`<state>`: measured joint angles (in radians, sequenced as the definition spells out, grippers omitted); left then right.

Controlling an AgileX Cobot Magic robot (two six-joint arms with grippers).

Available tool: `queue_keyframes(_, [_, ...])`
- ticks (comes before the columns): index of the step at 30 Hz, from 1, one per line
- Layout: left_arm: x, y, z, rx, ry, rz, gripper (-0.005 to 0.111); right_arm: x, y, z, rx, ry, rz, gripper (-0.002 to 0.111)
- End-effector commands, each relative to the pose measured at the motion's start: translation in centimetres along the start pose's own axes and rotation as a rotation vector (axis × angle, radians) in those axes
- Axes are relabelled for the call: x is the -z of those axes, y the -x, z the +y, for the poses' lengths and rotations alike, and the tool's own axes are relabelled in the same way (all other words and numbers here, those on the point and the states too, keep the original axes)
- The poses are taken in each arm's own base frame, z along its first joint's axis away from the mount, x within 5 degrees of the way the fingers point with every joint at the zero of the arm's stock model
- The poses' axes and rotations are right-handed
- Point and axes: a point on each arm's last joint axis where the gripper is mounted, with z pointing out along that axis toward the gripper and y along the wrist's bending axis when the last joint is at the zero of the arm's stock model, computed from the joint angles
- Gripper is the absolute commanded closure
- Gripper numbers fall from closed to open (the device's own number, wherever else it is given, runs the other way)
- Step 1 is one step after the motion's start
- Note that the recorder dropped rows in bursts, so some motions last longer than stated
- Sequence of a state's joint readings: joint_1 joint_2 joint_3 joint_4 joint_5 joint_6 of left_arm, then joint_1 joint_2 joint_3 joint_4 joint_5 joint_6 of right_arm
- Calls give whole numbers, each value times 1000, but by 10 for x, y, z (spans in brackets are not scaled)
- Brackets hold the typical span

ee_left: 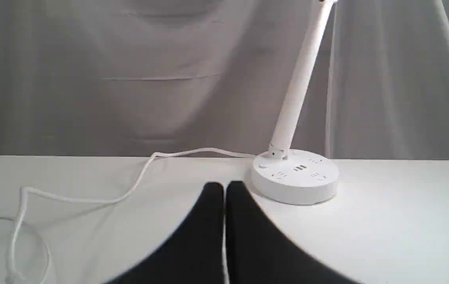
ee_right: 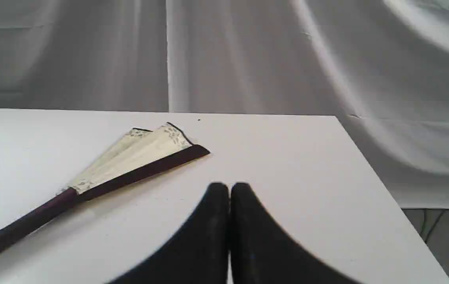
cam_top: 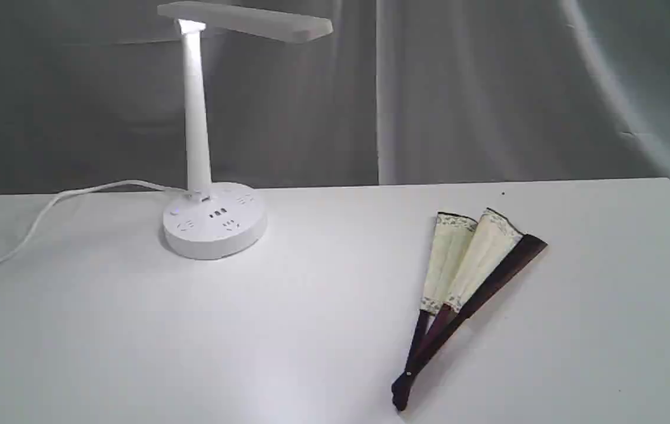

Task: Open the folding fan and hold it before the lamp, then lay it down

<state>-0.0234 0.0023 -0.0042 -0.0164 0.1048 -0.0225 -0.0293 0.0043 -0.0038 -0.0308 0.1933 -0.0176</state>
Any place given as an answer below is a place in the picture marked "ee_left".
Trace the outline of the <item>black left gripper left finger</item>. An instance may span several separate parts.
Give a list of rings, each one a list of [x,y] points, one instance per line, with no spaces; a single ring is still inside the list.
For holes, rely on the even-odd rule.
[[[178,228],[111,284],[223,284],[224,188],[207,182]]]

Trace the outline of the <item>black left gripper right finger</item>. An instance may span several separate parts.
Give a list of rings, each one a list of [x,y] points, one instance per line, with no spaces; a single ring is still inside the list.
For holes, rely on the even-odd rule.
[[[352,284],[290,241],[242,181],[226,188],[226,261],[231,284]]]

